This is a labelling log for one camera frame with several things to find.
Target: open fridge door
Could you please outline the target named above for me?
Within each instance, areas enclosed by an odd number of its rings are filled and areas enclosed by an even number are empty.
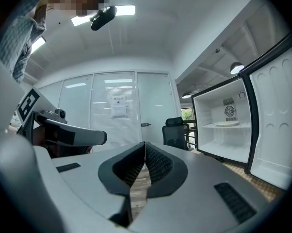
[[[292,181],[292,36],[241,72],[252,141],[246,171],[281,189]]]

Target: tiled floor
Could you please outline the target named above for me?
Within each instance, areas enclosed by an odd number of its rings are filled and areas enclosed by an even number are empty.
[[[196,154],[202,154],[196,150],[192,151]],[[242,178],[246,179],[254,187],[256,187],[270,202],[276,196],[278,196],[282,190],[268,184],[253,175],[244,173],[244,168],[235,164],[231,163],[223,163],[226,167],[230,168],[235,173],[239,174]],[[134,182],[133,186],[130,190],[130,197],[131,197],[131,207],[132,207],[132,216],[133,219],[137,217],[140,211],[146,205],[146,193],[147,189],[151,186],[151,181],[149,177],[149,172],[146,166],[142,169],[139,176],[137,177],[136,181]]]

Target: black office chair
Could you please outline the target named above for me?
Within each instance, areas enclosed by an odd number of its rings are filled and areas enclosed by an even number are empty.
[[[181,117],[169,118],[162,127],[163,144],[182,150],[192,151],[188,148],[189,125]]]

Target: ceiling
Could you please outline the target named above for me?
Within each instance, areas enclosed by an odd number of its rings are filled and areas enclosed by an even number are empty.
[[[233,62],[250,64],[268,51],[289,33],[289,28],[278,11],[268,2],[248,18],[239,29],[226,39],[218,50],[200,63],[187,77],[178,83],[178,94],[197,93],[225,81]],[[191,98],[181,103],[191,103]]]
[[[130,44],[164,47],[183,13],[179,9],[187,6],[186,0],[110,0],[106,6],[128,4],[136,6],[135,16],[116,17],[97,32],[90,29],[90,22],[75,27],[71,16],[48,11],[46,43],[31,55],[25,82],[36,83],[52,61],[71,53],[106,48],[113,55]]]

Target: rectangular ceiling light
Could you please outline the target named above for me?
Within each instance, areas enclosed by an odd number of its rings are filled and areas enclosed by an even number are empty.
[[[105,83],[130,83],[133,80],[104,80]]]
[[[42,46],[46,40],[43,37],[38,38],[33,44],[32,44],[32,53],[34,53],[40,46]]]
[[[116,6],[117,14],[116,16],[133,16],[135,14],[135,5],[119,5]],[[85,17],[74,17],[72,18],[72,22],[74,26],[81,25],[85,22],[90,22],[90,17],[92,16],[85,16]]]
[[[65,87],[67,89],[69,89],[69,88],[78,87],[78,86],[84,86],[84,85],[87,85],[87,84],[86,83],[76,83],[76,84],[67,85]]]

